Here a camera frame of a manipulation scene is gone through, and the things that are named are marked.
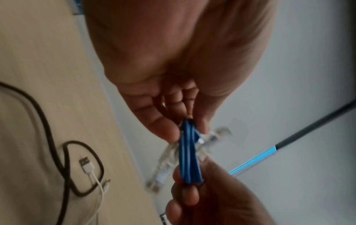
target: hand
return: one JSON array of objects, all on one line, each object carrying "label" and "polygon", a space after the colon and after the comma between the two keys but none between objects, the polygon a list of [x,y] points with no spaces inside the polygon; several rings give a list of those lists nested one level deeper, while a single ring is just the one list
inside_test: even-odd
[{"label": "hand", "polygon": [[254,194],[210,158],[201,163],[204,183],[186,186],[173,174],[166,216],[172,225],[275,225]]},{"label": "hand", "polygon": [[276,0],[84,0],[83,6],[107,78],[146,128],[173,143],[184,118],[207,133],[217,108],[253,71]]}]

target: black cable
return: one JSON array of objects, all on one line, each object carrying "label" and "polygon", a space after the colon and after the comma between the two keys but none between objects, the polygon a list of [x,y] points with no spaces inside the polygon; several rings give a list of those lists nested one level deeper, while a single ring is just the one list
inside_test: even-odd
[{"label": "black cable", "polygon": [[314,123],[308,125],[307,127],[301,129],[300,131],[298,131],[297,133],[287,137],[286,139],[284,139],[283,141],[279,142],[278,144],[276,144],[276,150],[279,150],[283,147],[286,147],[287,145],[295,142],[296,140],[304,137],[305,135],[307,135],[308,133],[318,129],[319,127],[331,122],[332,120],[340,117],[341,115],[347,113],[348,111],[352,110],[356,108],[356,99],[349,102],[348,104],[342,106],[341,108],[333,111],[332,113],[324,116],[323,118],[315,121]]},{"label": "black cable", "polygon": [[63,223],[63,220],[65,218],[66,215],[66,211],[67,211],[67,207],[68,207],[68,203],[69,203],[69,192],[70,190],[73,191],[73,193],[78,196],[78,197],[84,197],[87,196],[88,194],[92,193],[95,188],[98,186],[98,184],[96,183],[95,185],[93,185],[89,190],[87,190],[86,192],[80,192],[78,190],[78,188],[76,187],[75,183],[73,182],[73,180],[70,177],[70,157],[69,157],[69,150],[68,150],[68,145],[70,144],[76,144],[76,145],[80,145],[84,148],[86,148],[97,160],[100,170],[101,170],[101,174],[99,176],[99,181],[101,182],[101,180],[104,177],[104,166],[103,163],[101,162],[101,160],[99,159],[98,155],[94,152],[94,150],[87,144],[77,141],[77,140],[71,140],[68,142],[65,142],[63,144],[63,152],[64,152],[64,167],[61,163],[60,157],[57,153],[56,150],[56,145],[55,145],[55,141],[53,139],[53,135],[51,132],[51,128],[49,126],[49,123],[47,121],[47,118],[43,112],[43,110],[41,109],[40,105],[36,102],[36,100],[30,96],[29,94],[27,94],[26,92],[24,92],[23,90],[20,90],[14,86],[5,84],[3,82],[0,82],[0,87],[6,88],[8,90],[14,91],[18,94],[20,94],[21,96],[25,97],[34,107],[34,109],[36,110],[43,128],[44,128],[44,132],[46,135],[46,139],[47,139],[47,143],[48,143],[48,147],[49,147],[49,151],[50,154],[52,156],[52,159],[58,169],[58,171],[61,173],[62,177],[64,178],[64,190],[63,190],[63,199],[62,199],[62,206],[60,209],[60,213],[57,219],[57,223],[56,225],[61,225]]}]

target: wooden table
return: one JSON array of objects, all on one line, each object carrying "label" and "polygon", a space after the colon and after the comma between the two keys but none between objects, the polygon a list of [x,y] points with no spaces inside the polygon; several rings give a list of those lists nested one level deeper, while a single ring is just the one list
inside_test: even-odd
[{"label": "wooden table", "polygon": [[[39,102],[60,155],[68,140],[97,152],[104,180],[112,181],[99,224],[161,223],[65,1],[0,1],[0,81]],[[71,176],[81,190],[91,187],[78,163],[86,156],[96,163],[85,149],[70,148]],[[37,114],[25,99],[0,89],[0,223],[55,224],[62,193]],[[85,198],[71,193],[65,224],[85,224],[99,197],[99,189]]]}]

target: white cable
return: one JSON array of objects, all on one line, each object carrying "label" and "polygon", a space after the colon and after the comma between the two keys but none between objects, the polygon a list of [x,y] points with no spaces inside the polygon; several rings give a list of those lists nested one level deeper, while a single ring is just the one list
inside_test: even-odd
[{"label": "white cable", "polygon": [[95,213],[92,215],[92,217],[90,217],[90,219],[88,220],[88,222],[86,222],[85,225],[89,225],[91,223],[91,221],[95,218],[95,216],[97,215],[97,213],[99,212],[100,207],[102,206],[103,202],[104,202],[104,190],[103,190],[103,186],[101,186],[100,181],[97,179],[96,175],[94,174],[94,172],[89,173],[89,175],[93,175],[96,183],[98,184],[99,188],[100,188],[100,192],[101,192],[101,200],[100,200],[100,204],[98,206],[98,208],[96,209]]}]

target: transparent plastic connector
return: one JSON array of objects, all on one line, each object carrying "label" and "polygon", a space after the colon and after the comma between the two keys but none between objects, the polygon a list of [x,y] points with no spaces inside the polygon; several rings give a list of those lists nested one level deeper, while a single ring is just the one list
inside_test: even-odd
[{"label": "transparent plastic connector", "polygon": [[[231,132],[228,128],[218,128],[210,132],[208,135],[203,135],[195,144],[197,158],[201,161],[204,160],[205,157],[211,154],[211,147],[214,144],[230,135]],[[150,193],[159,193],[166,182],[167,177],[173,173],[173,170],[179,164],[178,154],[178,143],[170,144],[166,147],[158,160],[158,166],[156,167],[152,178],[146,183],[146,188]]]}]

